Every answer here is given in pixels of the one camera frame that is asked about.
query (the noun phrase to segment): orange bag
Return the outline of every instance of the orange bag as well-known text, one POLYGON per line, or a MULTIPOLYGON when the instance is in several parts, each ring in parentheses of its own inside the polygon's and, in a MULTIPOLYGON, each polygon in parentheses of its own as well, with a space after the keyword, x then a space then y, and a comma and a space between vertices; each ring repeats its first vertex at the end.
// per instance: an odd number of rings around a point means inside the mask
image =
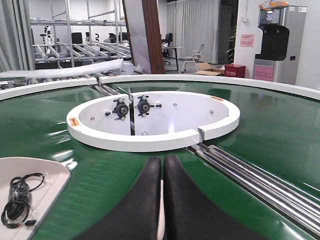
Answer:
POLYGON ((285 6, 288 6, 289 4, 286 1, 265 1, 264 3, 259 5, 259 8, 261 10, 267 10, 270 11, 272 9, 280 9, 284 8, 285 6))

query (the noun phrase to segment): black chair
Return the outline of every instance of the black chair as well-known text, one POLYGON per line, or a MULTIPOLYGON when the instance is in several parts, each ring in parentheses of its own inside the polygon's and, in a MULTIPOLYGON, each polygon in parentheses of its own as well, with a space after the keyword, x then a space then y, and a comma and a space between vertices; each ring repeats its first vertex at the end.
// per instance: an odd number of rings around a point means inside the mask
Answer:
MULTIPOLYGON (((81 32, 73 32, 71 33, 71 40, 73 44, 82 44, 82 33, 81 32)), ((81 50, 79 50, 76 47, 73 47, 73 50, 76 52, 81 52, 81 50)))
MULTIPOLYGON (((173 34, 171 33, 171 32, 168 32, 166 35, 165 35, 165 39, 164 39, 164 46, 165 47, 169 47, 170 46, 170 44, 171 44, 171 42, 173 42, 173 34)), ((170 56, 170 54, 169 54, 169 49, 165 49, 164 51, 163 51, 163 53, 162 53, 162 55, 163 55, 163 57, 164 58, 168 58, 169 56, 170 56)), ((170 61, 168 61, 168 60, 164 60, 163 59, 163 61, 164 61, 164 63, 169 63, 169 64, 171 64, 171 62, 170 61)))

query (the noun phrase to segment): orange label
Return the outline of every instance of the orange label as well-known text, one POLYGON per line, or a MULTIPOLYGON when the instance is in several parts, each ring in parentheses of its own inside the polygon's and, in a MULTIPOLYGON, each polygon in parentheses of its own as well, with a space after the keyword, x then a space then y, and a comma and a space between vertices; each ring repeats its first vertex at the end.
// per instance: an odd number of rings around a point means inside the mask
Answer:
POLYGON ((217 99, 219 101, 224 101, 224 99, 220 98, 220 97, 217 97, 217 96, 211 96, 212 99, 217 99))
POLYGON ((69 118, 69 121, 70 121, 70 124, 71 124, 72 127, 75 127, 75 126, 79 126, 79 125, 80 125, 79 122, 78 122, 78 120, 77 120, 75 117, 70 117, 70 118, 69 118))

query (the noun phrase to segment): metal shelving rack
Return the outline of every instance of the metal shelving rack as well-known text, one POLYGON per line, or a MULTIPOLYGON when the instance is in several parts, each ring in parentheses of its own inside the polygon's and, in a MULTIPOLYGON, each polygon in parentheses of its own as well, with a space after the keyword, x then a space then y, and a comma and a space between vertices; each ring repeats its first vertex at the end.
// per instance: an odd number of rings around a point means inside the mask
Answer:
POLYGON ((118 19, 118 11, 117 6, 119 6, 120 12, 120 0, 113 0, 114 9, 94 15, 90 15, 90 4, 89 0, 86 0, 87 7, 87 19, 71 19, 70 18, 70 0, 65 0, 65 10, 58 14, 54 13, 53 3, 50 0, 50 8, 51 8, 51 19, 43 19, 43 18, 31 18, 31 25, 43 25, 43 26, 52 26, 53 27, 53 35, 56 34, 56 26, 67 26, 68 33, 68 43, 56 42, 55 45, 61 48, 66 49, 66 53, 57 52, 52 46, 46 44, 35 44, 33 47, 36 49, 35 53, 35 62, 55 62, 57 61, 58 66, 60 68, 60 61, 71 61, 71 66, 75 66, 75 61, 83 61, 83 60, 91 60, 92 62, 97 59, 106 59, 111 60, 115 58, 130 58, 130 48, 128 46, 123 46, 119 44, 119 27, 125 27, 126 22, 118 19), (93 19, 99 16, 105 16, 109 14, 115 15, 115 20, 96 20, 93 19), (65 15, 66 20, 56 19, 56 17, 65 15), (75 44, 72 43, 72 29, 71 26, 89 26, 89 43, 83 44, 75 44), (114 26, 115 27, 115 35, 116 35, 116 43, 106 43, 100 41, 92 41, 91 37, 91 26, 114 26), (106 51, 99 51, 93 48, 93 46, 98 46, 101 49, 106 51), (46 53, 42 50, 42 48, 48 48, 50 53, 46 53))

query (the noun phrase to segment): black cable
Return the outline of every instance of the black cable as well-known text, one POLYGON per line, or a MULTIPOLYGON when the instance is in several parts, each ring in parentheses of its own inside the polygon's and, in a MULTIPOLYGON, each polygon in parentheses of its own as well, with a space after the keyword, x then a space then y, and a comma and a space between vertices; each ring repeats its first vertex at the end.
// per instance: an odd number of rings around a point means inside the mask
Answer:
POLYGON ((10 190, 9 190, 9 198, 11 198, 11 200, 9 200, 9 202, 5 205, 4 210, 1 214, 1 222, 5 226, 11 229, 15 229, 22 225, 32 226, 36 223, 36 220, 26 221, 30 211, 29 194, 30 192, 39 188, 43 184, 44 180, 45 180, 45 176, 40 172, 27 174, 23 177, 16 176, 11 179, 10 190), (32 189, 30 189, 29 185, 26 183, 26 180, 31 176, 42 177, 41 182, 32 189), (25 215, 21 222, 8 223, 6 216, 10 220, 15 220, 20 216, 22 216, 24 211, 25 211, 25 215))

